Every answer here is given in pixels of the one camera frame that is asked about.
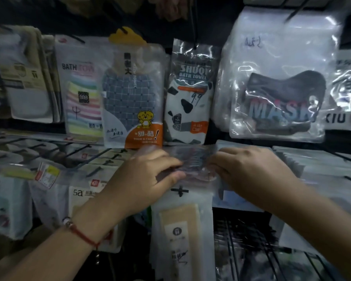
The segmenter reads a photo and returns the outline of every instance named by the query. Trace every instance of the orange stripe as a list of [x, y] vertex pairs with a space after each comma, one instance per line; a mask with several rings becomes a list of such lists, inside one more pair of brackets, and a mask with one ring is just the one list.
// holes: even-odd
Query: orange stripe
[[191, 87], [179, 86], [178, 89], [186, 92], [205, 92], [203, 88], [191, 88]]

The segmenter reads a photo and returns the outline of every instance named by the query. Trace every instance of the person's right hand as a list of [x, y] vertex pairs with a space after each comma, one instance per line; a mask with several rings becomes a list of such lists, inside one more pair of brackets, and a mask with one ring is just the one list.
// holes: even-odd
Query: person's right hand
[[241, 197], [274, 214], [284, 211], [304, 189], [287, 165], [267, 148], [222, 148], [209, 158], [208, 165]]

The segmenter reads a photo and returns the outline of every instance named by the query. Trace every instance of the person's left hand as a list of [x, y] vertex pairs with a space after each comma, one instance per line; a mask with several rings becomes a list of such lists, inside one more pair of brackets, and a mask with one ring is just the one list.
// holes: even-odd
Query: person's left hand
[[170, 157], [162, 149], [133, 157], [116, 171], [101, 195], [119, 199], [124, 216], [138, 213], [155, 203], [178, 180], [186, 177], [184, 172], [175, 171], [159, 182], [156, 180], [163, 170], [180, 165], [180, 160]]

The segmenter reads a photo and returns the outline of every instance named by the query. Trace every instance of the exclamation mark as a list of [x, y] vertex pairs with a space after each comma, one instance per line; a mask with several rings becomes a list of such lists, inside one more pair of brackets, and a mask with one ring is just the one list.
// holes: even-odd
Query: exclamation mark
[[156, 131], [156, 136], [154, 137], [154, 140], [157, 140], [157, 136], [159, 135], [160, 130], [157, 129]]

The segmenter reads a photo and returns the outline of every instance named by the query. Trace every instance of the red square logo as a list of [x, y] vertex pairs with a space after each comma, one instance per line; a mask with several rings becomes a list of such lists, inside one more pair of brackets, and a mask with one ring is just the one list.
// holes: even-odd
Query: red square logo
[[98, 187], [98, 186], [99, 186], [99, 182], [100, 182], [99, 179], [93, 179], [93, 180], [91, 181], [91, 186], [93, 186], [93, 187]]

